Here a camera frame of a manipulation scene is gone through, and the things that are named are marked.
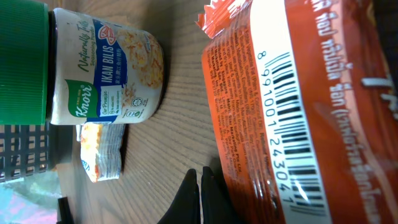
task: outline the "plastic packet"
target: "plastic packet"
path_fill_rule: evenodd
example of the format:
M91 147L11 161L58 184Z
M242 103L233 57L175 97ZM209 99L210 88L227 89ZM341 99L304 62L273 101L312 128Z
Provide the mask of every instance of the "plastic packet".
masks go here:
M125 126L86 123L81 128L81 162L92 182L119 178Z
M398 100L373 3L212 1L197 24L229 194L249 223L398 223Z

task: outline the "white and orange packet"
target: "white and orange packet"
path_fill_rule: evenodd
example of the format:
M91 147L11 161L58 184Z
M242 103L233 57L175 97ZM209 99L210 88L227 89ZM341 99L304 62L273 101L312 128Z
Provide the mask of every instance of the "white and orange packet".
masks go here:
M212 1L197 24L230 196L250 223L398 223L398 104L363 1Z

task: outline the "white barcode label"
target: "white barcode label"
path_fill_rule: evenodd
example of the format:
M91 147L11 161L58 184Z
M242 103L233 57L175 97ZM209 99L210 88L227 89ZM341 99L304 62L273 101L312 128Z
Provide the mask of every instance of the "white barcode label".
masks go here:
M286 223L331 223L303 107L284 1L254 1L251 34L269 155Z

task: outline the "brown table top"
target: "brown table top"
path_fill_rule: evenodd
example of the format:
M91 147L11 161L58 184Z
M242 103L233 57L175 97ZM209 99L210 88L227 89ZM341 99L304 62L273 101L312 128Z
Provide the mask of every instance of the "brown table top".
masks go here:
M201 69L209 38L194 23L207 0L47 0L52 7L146 30L164 48L169 84L158 112L130 125L124 173L93 184L80 160L57 167L76 223L157 223L189 168L218 158Z

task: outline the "wooden table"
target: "wooden table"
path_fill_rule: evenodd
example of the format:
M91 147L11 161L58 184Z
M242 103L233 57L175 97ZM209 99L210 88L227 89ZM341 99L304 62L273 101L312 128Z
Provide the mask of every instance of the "wooden table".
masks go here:
M160 109L130 125L124 173L93 184L75 144L71 164L58 166L62 194L76 223L157 223L189 168L218 159L201 52L209 38L194 23L209 0L43 0L49 7L105 18L149 31L162 44L169 84Z

